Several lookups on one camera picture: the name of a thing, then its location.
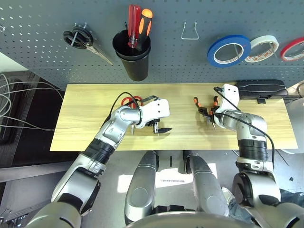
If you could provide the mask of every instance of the tape roll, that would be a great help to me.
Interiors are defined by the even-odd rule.
[[[216,53],[218,50],[220,50],[222,47],[226,45],[236,45],[241,47],[241,52],[236,54],[236,56],[232,59],[229,60],[219,60],[215,57]],[[214,42],[211,47],[208,50],[207,53],[207,59],[210,62],[211,65],[215,67],[231,67],[233,65],[236,65],[243,61],[251,51],[251,45],[250,45],[250,40],[243,36],[243,35],[230,35],[223,37],[222,39],[219,39],[218,41]]]
[[[271,35],[262,36],[262,37],[258,37],[256,39],[252,40],[250,42],[251,50],[258,45],[267,44],[267,43],[269,45],[271,45],[272,48],[269,46],[269,49],[266,52],[263,52],[263,53],[258,54],[256,56],[248,56],[245,59],[245,61],[249,62],[249,63],[256,63],[256,62],[260,62],[260,61],[263,61],[263,60],[271,57],[274,54],[272,49],[274,50],[274,52],[276,52],[277,49],[279,48],[279,42],[276,40],[276,38],[274,36],[271,36]]]
[[[298,38],[298,39],[295,39],[293,41],[291,41],[289,44],[287,44],[283,50],[281,51],[281,58],[284,60],[284,61],[295,61],[295,60],[298,60],[298,59],[301,59],[304,57],[304,49],[302,50],[301,53],[299,54],[295,54],[293,56],[285,56],[286,55],[286,52],[289,51],[291,48],[293,48],[294,46],[298,45],[298,44],[303,44],[304,45],[304,37],[301,37],[301,38]]]

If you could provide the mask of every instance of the wooden board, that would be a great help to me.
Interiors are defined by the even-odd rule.
[[[165,134],[154,134],[152,127],[128,130],[119,151],[127,150],[222,150],[238,149],[236,133],[217,126],[203,118],[193,103],[197,96],[202,106],[211,107],[216,93],[213,87],[223,83],[204,84],[83,84],[68,85],[60,110],[51,151],[83,151],[92,141],[116,97],[126,91],[146,98],[156,95],[166,98],[170,116],[162,118],[161,127],[171,127]],[[277,149],[297,148],[285,104],[282,99],[240,101],[243,112],[262,116],[268,124],[268,134]]]

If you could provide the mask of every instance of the black pen holder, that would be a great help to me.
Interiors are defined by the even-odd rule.
[[[143,81],[148,76],[151,40],[147,37],[145,42],[141,44],[140,50],[129,47],[128,42],[128,30],[123,30],[113,38],[113,47],[122,60],[128,76],[133,81]]]

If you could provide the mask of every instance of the cable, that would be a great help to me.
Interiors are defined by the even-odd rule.
[[[237,121],[239,121],[239,122],[241,122],[243,124],[246,124],[246,125],[254,128],[254,129],[256,129],[257,131],[261,132],[263,135],[265,135],[269,139],[269,141],[271,143],[271,147],[272,147],[272,165],[275,168],[275,144],[274,144],[274,142],[272,141],[272,139],[270,138],[270,136],[267,133],[263,132],[262,130],[260,130],[259,128],[255,127],[254,125],[252,125],[250,123],[247,123],[244,120],[235,118],[234,116],[227,115],[227,114],[224,114],[224,113],[214,113],[214,115],[223,115],[223,116],[230,117],[231,119],[234,119],[234,120],[237,120]]]
[[[237,106],[235,106],[231,101],[229,101],[222,93],[220,93],[219,92],[219,90],[220,89],[222,89],[222,88],[219,88],[219,87],[214,87],[213,88],[213,90],[215,91],[215,92],[217,92],[221,97],[223,97],[226,101],[228,101],[233,107],[235,107],[238,111],[240,111],[241,112],[241,110],[237,107]]]
[[[303,97],[300,93],[300,86],[304,85],[304,82],[302,82],[301,84],[298,85],[298,87],[296,88],[296,91],[298,92],[300,97]]]
[[[237,153],[235,150],[232,150],[232,152],[233,152],[237,157],[239,157],[238,153]]]
[[[10,127],[10,128],[27,128],[27,129],[36,129],[36,130],[43,130],[43,131],[54,131],[55,129],[46,129],[46,128],[37,128],[37,127],[24,127],[24,126],[8,126],[0,124],[0,127]]]
[[[15,90],[15,91],[10,91],[10,92],[5,92],[5,93],[3,93],[3,95],[5,95],[5,94],[11,94],[11,93],[17,93],[17,92],[22,92],[22,91],[28,91],[28,90],[35,90],[35,89],[57,90],[57,89],[53,89],[53,88],[31,88],[31,89],[21,89],[21,90]]]
[[[7,101],[9,102],[9,107],[8,107],[8,109],[5,111],[5,113],[3,113],[3,114],[1,114],[1,115],[0,115],[0,118],[1,118],[2,116],[4,116],[6,113],[8,113],[8,112],[10,111],[11,106],[12,106],[12,103],[11,103],[11,100],[10,100],[10,99],[9,99],[7,96],[2,95],[2,94],[0,94],[0,96],[5,97],[5,98],[7,99]],[[7,103],[4,105],[4,107],[1,109],[1,111],[0,111],[0,112],[2,112],[2,111],[3,111],[3,109],[6,107],[6,105],[7,105]]]
[[[14,82],[14,83],[9,83],[8,80],[7,80],[7,78],[6,78],[6,76],[5,76],[4,74],[1,74],[0,76],[3,76],[4,79],[5,79],[5,82],[6,82],[6,84],[0,86],[0,88],[3,88],[3,87],[5,87],[5,86],[7,86],[7,90],[8,90],[7,92],[5,92],[5,93],[3,93],[3,94],[0,94],[0,96],[3,96],[3,97],[5,97],[5,98],[7,99],[5,105],[1,108],[0,113],[6,108],[7,104],[9,103],[8,109],[6,110],[5,113],[0,114],[0,118],[4,117],[4,118],[12,119],[12,120],[17,120],[17,121],[23,122],[23,123],[25,123],[25,124],[28,124],[28,125],[30,125],[30,126],[32,126],[32,127],[25,127],[25,126],[9,126],[9,125],[2,125],[2,124],[0,124],[0,126],[1,126],[1,127],[10,127],[10,128],[27,128],[27,129],[37,129],[37,130],[43,130],[43,131],[54,131],[55,129],[40,128],[40,127],[37,127],[37,126],[35,126],[35,125],[31,124],[31,123],[28,123],[28,122],[26,122],[26,121],[23,121],[23,120],[20,120],[20,119],[17,119],[17,118],[13,118],[13,117],[9,117],[9,116],[5,116],[5,114],[7,114],[7,113],[10,111],[11,106],[12,106],[12,102],[11,102],[11,100],[10,100],[10,94],[11,94],[11,93],[21,92],[21,91],[27,91],[27,90],[34,90],[34,89],[52,89],[52,90],[56,90],[56,91],[58,92],[59,96],[61,97],[61,99],[63,100],[63,97],[62,97],[62,95],[60,94],[59,90],[56,89],[56,88],[55,88],[54,86],[52,86],[51,84],[46,83],[46,82]],[[12,85],[12,84],[19,84],[19,83],[43,83],[43,84],[47,84],[47,85],[51,86],[52,88],[31,88],[31,89],[10,91],[9,85]]]
[[[11,119],[11,120],[17,120],[17,121],[23,122],[23,123],[25,123],[25,124],[28,124],[28,125],[30,125],[30,126],[32,126],[32,127],[35,127],[36,129],[40,129],[40,130],[44,130],[44,131],[47,131],[47,130],[48,130],[48,131],[54,131],[54,130],[55,130],[55,129],[47,129],[47,128],[37,127],[37,126],[35,126],[35,125],[33,125],[33,124],[29,123],[29,122],[26,122],[26,121],[23,121],[23,120],[20,120],[20,119],[17,119],[17,118],[5,116],[5,115],[3,115],[2,117],[8,118],[8,119]]]
[[[136,104],[137,108],[139,109],[139,105],[138,105],[138,103],[136,102],[136,99],[132,96],[132,94],[130,94],[130,93],[128,93],[128,92],[123,92],[123,93],[119,94],[118,97],[116,98],[116,100],[114,101],[114,103],[113,103],[113,105],[112,105],[112,107],[111,107],[111,110],[110,110],[110,115],[111,115],[111,113],[112,113],[112,111],[113,111],[114,105],[116,104],[117,100],[118,100],[118,99],[121,97],[121,95],[123,95],[123,94],[128,94],[128,95],[132,98],[133,102]]]
[[[128,92],[122,92],[121,94],[118,95],[118,97],[117,97],[116,100],[114,101],[114,103],[113,103],[113,105],[112,105],[112,107],[111,107],[110,113],[109,113],[109,115],[107,116],[107,118],[104,120],[103,125],[105,124],[105,122],[107,122],[107,121],[111,118],[111,114],[112,114],[113,108],[114,108],[114,106],[115,106],[117,100],[118,100],[118,99],[121,97],[121,95],[123,95],[123,94],[128,94],[128,95],[132,98],[133,102],[136,104],[136,107],[139,109],[139,105],[138,105],[138,103],[136,102],[136,99],[132,96],[132,94],[130,94],[130,93],[128,93]]]
[[[288,162],[285,160],[285,158],[281,155],[281,153],[276,149],[275,150],[279,155],[280,157],[283,159],[283,161],[286,163],[287,166],[289,166]]]
[[[8,86],[9,81],[8,81],[7,77],[6,77],[4,74],[1,74],[0,76],[3,76],[3,77],[4,77],[4,80],[5,80],[5,82],[6,82],[6,85],[4,85],[4,86],[7,86],[7,89],[8,89],[8,92],[9,92],[9,91],[10,91],[10,87]],[[10,100],[10,94],[9,94],[8,97],[6,97],[6,98],[7,98],[7,101],[6,101],[5,105],[1,108],[0,113],[5,109],[6,105],[8,104],[8,102],[9,102],[9,100]]]
[[[55,88],[53,85],[51,85],[50,83],[47,83],[47,82],[12,82],[12,83],[7,83],[6,85],[2,85],[0,86],[0,88],[3,88],[7,85],[13,85],[13,84],[23,84],[23,83],[42,83],[42,84],[46,84],[46,85],[49,85],[50,87],[52,87],[53,89],[55,89],[57,91],[57,93],[59,94],[60,98],[63,100],[63,97],[61,95],[61,93],[59,91],[64,91],[64,90],[61,90],[61,89],[57,89]]]

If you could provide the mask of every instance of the red tape roll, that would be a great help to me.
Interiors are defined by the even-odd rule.
[[[289,56],[289,57],[285,56],[285,54],[286,54],[287,51],[289,51],[291,48],[293,48],[294,46],[296,46],[298,44],[301,44],[301,43],[304,44],[304,37],[301,37],[301,38],[298,38],[298,39],[295,39],[295,40],[291,41],[281,51],[281,58],[284,61],[295,61],[295,60],[303,58],[304,57],[304,50],[300,54],[298,54],[298,55]]]

